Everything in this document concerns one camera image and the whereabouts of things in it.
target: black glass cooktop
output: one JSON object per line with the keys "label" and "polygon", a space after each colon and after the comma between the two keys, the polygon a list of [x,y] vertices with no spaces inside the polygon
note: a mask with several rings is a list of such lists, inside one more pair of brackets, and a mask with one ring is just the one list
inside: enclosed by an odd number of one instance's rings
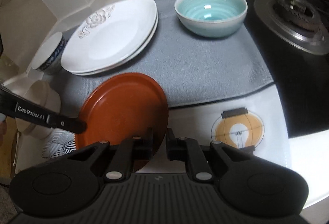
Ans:
{"label": "black glass cooktop", "polygon": [[260,21],[254,1],[247,0],[244,23],[278,88],[289,137],[329,129],[328,55],[307,53],[279,38]]}

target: stacked plate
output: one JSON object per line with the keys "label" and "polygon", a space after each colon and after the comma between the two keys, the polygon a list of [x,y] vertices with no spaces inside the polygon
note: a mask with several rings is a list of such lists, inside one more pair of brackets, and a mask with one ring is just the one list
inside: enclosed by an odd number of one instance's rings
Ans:
{"label": "stacked plate", "polygon": [[120,66],[137,56],[158,25],[154,0],[124,0],[90,15],[68,41],[61,58],[64,69],[92,75]]}

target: flower design on plate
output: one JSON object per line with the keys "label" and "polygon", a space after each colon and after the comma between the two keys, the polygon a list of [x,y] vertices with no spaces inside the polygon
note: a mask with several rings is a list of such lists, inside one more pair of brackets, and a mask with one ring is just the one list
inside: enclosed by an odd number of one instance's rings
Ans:
{"label": "flower design on plate", "polygon": [[114,10],[114,5],[109,5],[99,11],[96,11],[86,19],[86,25],[78,31],[80,39],[88,36],[91,29],[103,24],[108,18],[111,17],[111,13]]}

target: backsplash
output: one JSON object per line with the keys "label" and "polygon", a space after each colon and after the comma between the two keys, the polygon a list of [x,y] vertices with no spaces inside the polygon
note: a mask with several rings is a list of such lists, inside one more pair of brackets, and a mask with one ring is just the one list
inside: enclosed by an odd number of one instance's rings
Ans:
{"label": "backsplash", "polygon": [[42,0],[12,0],[0,8],[5,54],[24,72],[57,19]]}

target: ridged black surface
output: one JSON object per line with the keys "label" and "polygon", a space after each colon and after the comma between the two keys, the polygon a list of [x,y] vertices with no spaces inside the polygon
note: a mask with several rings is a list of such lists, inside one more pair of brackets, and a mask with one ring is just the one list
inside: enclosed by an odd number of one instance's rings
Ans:
{"label": "ridged black surface", "polygon": [[122,183],[107,184],[89,207],[61,218],[18,215],[11,224],[252,224],[300,223],[300,216],[261,219],[225,204],[210,184],[191,181],[186,174],[133,173]]}

